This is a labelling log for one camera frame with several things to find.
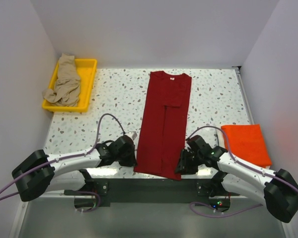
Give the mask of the dark red t shirt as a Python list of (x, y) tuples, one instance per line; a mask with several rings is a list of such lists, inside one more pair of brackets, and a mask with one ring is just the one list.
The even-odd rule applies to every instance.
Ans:
[(185, 145), (191, 84), (185, 73), (150, 73), (135, 172), (181, 179), (175, 170)]

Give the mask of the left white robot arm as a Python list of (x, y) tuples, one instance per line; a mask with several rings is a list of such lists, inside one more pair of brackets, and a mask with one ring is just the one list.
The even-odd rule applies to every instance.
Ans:
[(109, 166), (118, 162), (134, 167), (136, 162), (136, 132), (128, 132), (109, 145), (99, 143), (91, 150), (67, 154), (46, 154), (34, 151), (12, 171), (19, 196), (23, 202), (32, 201), (48, 191), (74, 190), (89, 194), (93, 182), (83, 170)]

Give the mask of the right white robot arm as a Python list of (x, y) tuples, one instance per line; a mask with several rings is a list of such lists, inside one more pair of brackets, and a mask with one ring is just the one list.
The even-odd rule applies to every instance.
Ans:
[(180, 152), (175, 172), (192, 175), (200, 165), (217, 170), (202, 186), (208, 197), (235, 193), (267, 208), (281, 222), (289, 223), (298, 211), (298, 184), (286, 170), (274, 171), (236, 157), (220, 146), (212, 148), (199, 136), (187, 139), (188, 149)]

